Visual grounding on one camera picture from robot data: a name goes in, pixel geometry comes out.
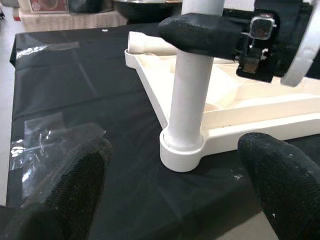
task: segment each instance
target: black tablecloth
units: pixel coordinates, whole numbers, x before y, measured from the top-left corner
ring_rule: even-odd
[[[67,128],[93,122],[106,130],[114,156],[90,240],[214,239],[260,211],[250,181],[236,151],[206,156],[188,173],[162,165],[161,126],[125,65],[129,31],[158,35],[156,24],[18,34],[11,140],[23,139],[26,120],[54,113]],[[320,151],[319,136],[291,142],[310,157]],[[17,207],[21,171],[9,174],[7,202]]]

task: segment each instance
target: white tripod base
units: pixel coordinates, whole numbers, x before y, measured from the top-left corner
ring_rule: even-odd
[[[238,139],[246,133],[265,133],[280,140],[319,134],[320,113],[203,130],[203,143],[193,151],[177,151],[168,146],[164,138],[166,132],[167,128],[160,134],[161,161],[168,169],[183,173],[195,169],[204,156],[236,150]]]
[[[188,137],[175,136],[172,147],[166,139],[176,56],[126,51],[125,57],[127,66],[136,69],[163,128],[160,157],[173,171],[188,172],[196,168],[204,156],[236,150],[239,138],[245,133],[266,133],[280,140],[320,133],[319,80],[305,78],[299,86],[288,87],[282,86],[279,78],[274,78],[272,83],[240,78],[236,75],[236,64],[214,64],[198,128],[200,144],[189,149],[177,148],[182,142],[188,142]],[[186,110],[190,111],[189,116],[193,115],[192,107]]]

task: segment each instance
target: floor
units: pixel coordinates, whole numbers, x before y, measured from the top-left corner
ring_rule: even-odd
[[[11,117],[15,69],[9,63],[16,33],[24,32],[21,22],[13,19],[13,9],[1,6],[5,19],[0,19],[0,205],[6,204]]]
[[[278,238],[266,216],[261,212],[217,240],[278,240]]]

